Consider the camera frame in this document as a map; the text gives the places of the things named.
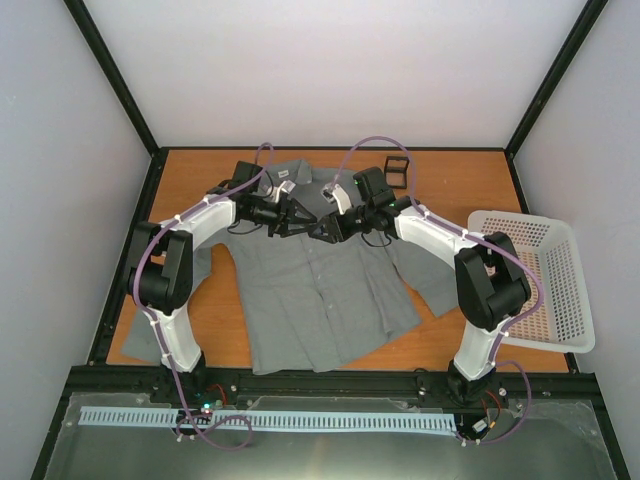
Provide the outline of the grey button-up shirt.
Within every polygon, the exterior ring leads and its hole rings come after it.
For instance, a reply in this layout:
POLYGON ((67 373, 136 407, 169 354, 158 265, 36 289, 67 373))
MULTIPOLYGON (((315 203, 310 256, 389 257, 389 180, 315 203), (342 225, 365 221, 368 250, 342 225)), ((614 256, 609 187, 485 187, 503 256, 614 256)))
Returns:
POLYGON ((458 305, 453 270, 419 246, 378 231, 331 245, 306 234, 268 236, 247 222, 210 236, 195 253, 194 283, 224 245, 235 267, 252 368, 324 372, 405 335, 422 322, 415 290, 440 317, 458 305))

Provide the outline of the black brooch box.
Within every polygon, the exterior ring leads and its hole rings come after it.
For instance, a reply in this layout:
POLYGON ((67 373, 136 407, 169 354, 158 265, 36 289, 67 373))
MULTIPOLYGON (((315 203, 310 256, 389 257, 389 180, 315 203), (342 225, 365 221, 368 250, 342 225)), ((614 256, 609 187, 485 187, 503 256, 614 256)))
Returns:
POLYGON ((392 189, 405 190, 408 187, 409 159, 406 156, 387 156, 383 173, 386 183, 392 189))

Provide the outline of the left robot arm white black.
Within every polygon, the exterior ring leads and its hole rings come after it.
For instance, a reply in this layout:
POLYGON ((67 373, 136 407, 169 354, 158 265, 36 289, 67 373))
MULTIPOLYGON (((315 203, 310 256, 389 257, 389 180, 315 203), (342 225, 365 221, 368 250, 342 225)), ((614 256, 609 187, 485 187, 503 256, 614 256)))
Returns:
POLYGON ((194 289, 195 252, 211 236, 237 221, 265 227, 267 235, 289 237, 308 232, 317 217, 292 197, 285 181, 258 194, 264 168, 240 161, 233 176, 213 187, 194 206, 161 223, 141 221, 131 237, 124 286, 149 321, 161 351, 161 364, 177 373, 172 388, 186 402, 201 400, 208 378, 197 369, 203 353, 197 344, 187 303, 194 289))

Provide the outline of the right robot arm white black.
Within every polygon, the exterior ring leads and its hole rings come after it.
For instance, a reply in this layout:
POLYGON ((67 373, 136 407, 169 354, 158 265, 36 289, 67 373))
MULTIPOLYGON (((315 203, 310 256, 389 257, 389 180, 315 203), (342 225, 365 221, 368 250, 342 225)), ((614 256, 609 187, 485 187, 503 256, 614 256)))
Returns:
POLYGON ((526 266, 511 239, 502 232, 474 234, 433 214, 411 195, 396 197, 378 167, 356 173, 353 182, 361 196, 358 206, 338 182, 322 188, 322 196, 337 209, 316 224, 311 237, 336 244, 379 231, 444 261, 454 272, 458 306, 466 319, 448 366, 447 389, 459 405, 477 401, 495 371, 510 321, 531 298, 526 266))

